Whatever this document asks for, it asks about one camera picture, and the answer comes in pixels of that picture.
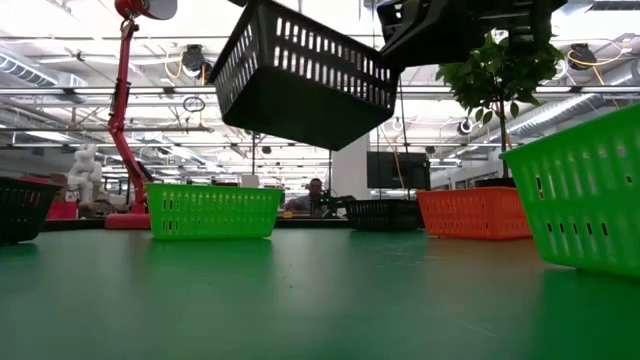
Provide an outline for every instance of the white robot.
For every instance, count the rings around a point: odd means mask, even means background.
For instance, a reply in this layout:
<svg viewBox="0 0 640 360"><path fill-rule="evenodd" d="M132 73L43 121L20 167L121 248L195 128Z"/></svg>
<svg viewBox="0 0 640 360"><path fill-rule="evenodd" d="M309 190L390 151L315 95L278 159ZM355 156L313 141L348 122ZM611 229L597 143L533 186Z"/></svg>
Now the white robot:
<svg viewBox="0 0 640 360"><path fill-rule="evenodd" d="M74 164L67 176L66 201L80 200L80 203L93 201L93 183L102 179L102 166L95 161L98 147L95 144L84 144L75 152Z"/></svg>

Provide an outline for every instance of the red base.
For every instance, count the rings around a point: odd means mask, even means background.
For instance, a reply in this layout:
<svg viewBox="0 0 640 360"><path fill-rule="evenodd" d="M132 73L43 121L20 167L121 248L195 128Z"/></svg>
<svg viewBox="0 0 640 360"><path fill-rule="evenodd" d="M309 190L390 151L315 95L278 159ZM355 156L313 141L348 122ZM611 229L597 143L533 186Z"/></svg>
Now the red base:
<svg viewBox="0 0 640 360"><path fill-rule="evenodd" d="M151 217L149 214L111 214L104 219L107 230L149 230Z"/></svg>
<svg viewBox="0 0 640 360"><path fill-rule="evenodd" d="M78 218L78 205L74 202L53 203L47 213L47 220L72 220Z"/></svg>

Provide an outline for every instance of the tree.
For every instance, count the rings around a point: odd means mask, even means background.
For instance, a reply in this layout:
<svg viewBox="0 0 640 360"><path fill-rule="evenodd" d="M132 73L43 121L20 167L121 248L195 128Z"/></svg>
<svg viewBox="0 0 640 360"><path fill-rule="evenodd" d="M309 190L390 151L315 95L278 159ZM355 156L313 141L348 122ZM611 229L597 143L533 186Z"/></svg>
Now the tree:
<svg viewBox="0 0 640 360"><path fill-rule="evenodd" d="M493 115L500 119L501 150L507 149L507 115L505 104L513 118L520 108L515 101L540 105L533 93L540 83L556 75L556 64L564 55L548 41L539 43L512 42L505 38L496 42L491 33L485 44L471 51L463 63L440 65L436 80L451 86L453 96L475 118L484 124ZM503 161L503 177L509 176Z"/></svg>

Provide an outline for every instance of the monitor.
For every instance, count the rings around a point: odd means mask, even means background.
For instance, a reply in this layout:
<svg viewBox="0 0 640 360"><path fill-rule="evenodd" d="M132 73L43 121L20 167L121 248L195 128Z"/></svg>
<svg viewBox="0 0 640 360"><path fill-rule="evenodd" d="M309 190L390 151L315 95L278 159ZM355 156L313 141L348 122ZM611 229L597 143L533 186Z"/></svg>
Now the monitor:
<svg viewBox="0 0 640 360"><path fill-rule="evenodd" d="M431 190L429 159L425 153L398 153L398 165L392 152L367 152L367 187L370 189Z"/></svg>

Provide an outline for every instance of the orange plastic basket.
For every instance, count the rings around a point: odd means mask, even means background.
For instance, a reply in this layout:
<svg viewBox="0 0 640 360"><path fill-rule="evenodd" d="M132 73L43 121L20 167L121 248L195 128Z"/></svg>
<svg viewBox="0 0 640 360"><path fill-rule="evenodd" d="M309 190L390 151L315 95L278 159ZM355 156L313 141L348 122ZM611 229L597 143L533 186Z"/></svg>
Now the orange plastic basket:
<svg viewBox="0 0 640 360"><path fill-rule="evenodd" d="M531 237L513 188L424 191L418 193L418 202L429 235L483 240Z"/></svg>

